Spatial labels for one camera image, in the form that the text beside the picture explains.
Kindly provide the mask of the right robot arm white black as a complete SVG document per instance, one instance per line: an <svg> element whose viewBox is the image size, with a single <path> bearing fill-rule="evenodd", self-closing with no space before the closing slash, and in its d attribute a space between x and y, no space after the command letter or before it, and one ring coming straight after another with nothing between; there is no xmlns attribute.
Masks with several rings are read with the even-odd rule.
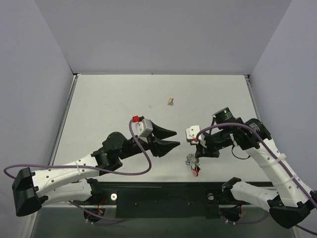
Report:
<svg viewBox="0 0 317 238"><path fill-rule="evenodd" d="M212 117L213 124L186 129L186 140L196 146L196 158L217 158L220 150L240 147L269 178L275 190L267 190L233 177L222 185L221 197L227 203L242 201L269 212L282 227L292 228L308 217L317 206L317 193L292 170L263 123L243 122L224 108Z"/></svg>

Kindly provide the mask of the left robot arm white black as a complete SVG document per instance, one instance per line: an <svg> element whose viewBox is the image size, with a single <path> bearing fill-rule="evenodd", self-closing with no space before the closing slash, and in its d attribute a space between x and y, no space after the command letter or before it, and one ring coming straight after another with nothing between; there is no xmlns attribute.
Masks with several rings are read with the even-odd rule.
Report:
<svg viewBox="0 0 317 238"><path fill-rule="evenodd" d="M128 175L119 172L122 160L144 154L148 163L148 151L154 157L163 157L180 145L168 138L177 133L155 125L151 120L142 119L136 124L137 134L127 139L120 132L109 134L101 148L61 166L21 165L12 184L15 212L18 217L30 215L43 206L64 202L84 201L99 204L105 195L97 178L105 174Z"/></svg>

